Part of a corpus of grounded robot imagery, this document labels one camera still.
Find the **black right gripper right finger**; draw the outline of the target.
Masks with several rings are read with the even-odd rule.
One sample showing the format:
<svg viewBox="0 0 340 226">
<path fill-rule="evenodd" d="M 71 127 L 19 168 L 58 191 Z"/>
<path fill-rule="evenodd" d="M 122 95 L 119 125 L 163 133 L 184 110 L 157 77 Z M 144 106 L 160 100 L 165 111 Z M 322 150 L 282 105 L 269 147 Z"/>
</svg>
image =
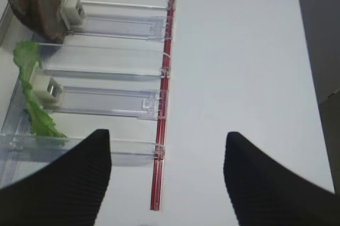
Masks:
<svg viewBox="0 0 340 226">
<path fill-rule="evenodd" d="M 239 225 L 339 225 L 339 195 L 290 171 L 239 132 L 227 134 L 223 173 Z"/>
</svg>

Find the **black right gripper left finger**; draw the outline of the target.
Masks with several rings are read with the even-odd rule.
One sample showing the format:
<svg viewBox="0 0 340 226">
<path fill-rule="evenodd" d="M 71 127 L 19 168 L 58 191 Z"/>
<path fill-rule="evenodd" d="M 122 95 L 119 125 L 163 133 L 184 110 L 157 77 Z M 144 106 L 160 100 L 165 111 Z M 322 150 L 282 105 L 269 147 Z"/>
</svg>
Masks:
<svg viewBox="0 0 340 226">
<path fill-rule="evenodd" d="M 49 165 L 1 189 L 1 225 L 94 225 L 111 170 L 109 131 L 95 130 Z"/>
</svg>

